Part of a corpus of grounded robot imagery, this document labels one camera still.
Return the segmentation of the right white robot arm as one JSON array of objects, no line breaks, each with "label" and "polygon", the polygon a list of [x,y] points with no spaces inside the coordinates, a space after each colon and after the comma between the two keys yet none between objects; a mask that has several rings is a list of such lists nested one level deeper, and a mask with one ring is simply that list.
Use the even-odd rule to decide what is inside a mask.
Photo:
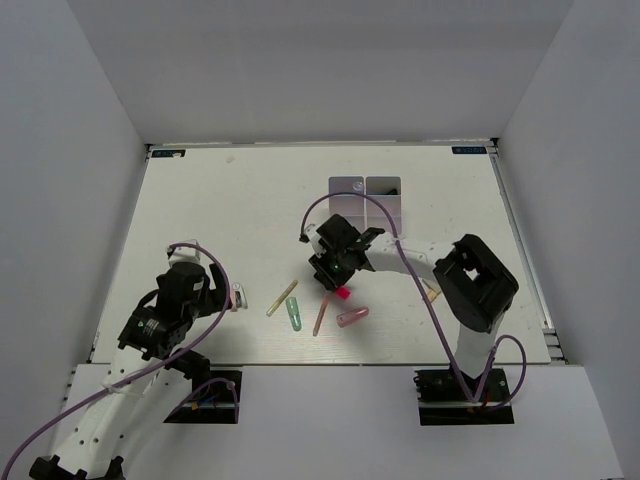
[{"label": "right white robot arm", "polygon": [[[500,343],[497,330],[519,290],[518,281],[476,235],[466,234],[453,243],[407,241],[392,218],[388,224],[387,229],[361,232],[338,214],[318,226],[302,224],[300,241],[313,249],[309,264],[314,278],[336,293],[359,271],[409,276],[450,360],[453,390],[478,401],[488,385]],[[447,342],[427,288],[444,296],[460,324],[455,349]]]}]

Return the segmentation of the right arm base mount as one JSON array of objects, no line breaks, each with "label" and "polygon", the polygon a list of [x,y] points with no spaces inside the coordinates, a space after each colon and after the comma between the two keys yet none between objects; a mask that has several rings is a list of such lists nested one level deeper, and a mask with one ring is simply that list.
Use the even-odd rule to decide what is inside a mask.
[{"label": "right arm base mount", "polygon": [[452,371],[416,370],[413,381],[417,392],[421,426],[488,426],[515,423],[510,404],[498,408],[509,395],[503,369],[492,369],[480,399],[469,402]]}]

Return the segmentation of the pink white mini stapler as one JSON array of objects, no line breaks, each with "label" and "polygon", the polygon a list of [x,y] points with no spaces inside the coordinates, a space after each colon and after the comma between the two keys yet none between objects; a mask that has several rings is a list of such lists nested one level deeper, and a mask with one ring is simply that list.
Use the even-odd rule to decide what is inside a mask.
[{"label": "pink white mini stapler", "polygon": [[230,310],[236,312],[247,308],[248,300],[243,286],[239,282],[233,282],[230,289]]}]

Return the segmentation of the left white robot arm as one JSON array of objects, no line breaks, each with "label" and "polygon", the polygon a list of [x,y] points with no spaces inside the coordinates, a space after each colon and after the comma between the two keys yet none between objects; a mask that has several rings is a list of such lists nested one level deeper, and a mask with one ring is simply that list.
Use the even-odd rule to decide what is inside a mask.
[{"label": "left white robot arm", "polygon": [[173,261],[156,289],[133,309],[100,391],[79,403],[82,416],[32,479],[123,479],[150,432],[170,416],[180,393],[199,399],[211,387],[209,360],[185,342],[195,321],[220,320],[231,305],[230,282],[216,263]]}]

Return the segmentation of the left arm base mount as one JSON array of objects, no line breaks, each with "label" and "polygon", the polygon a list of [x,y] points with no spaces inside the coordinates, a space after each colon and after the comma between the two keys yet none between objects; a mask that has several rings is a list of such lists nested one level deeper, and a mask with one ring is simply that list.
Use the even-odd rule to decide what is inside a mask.
[{"label": "left arm base mount", "polygon": [[243,372],[241,370],[211,370],[212,378],[222,378],[172,411],[166,424],[234,425],[240,415]]}]

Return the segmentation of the pink black highlighter marker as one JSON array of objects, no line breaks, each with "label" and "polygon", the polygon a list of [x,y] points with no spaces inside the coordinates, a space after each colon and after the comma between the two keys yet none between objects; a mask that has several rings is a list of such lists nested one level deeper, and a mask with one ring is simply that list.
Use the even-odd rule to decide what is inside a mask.
[{"label": "pink black highlighter marker", "polygon": [[334,294],[342,300],[347,300],[350,297],[351,292],[346,287],[341,286],[334,291]]}]

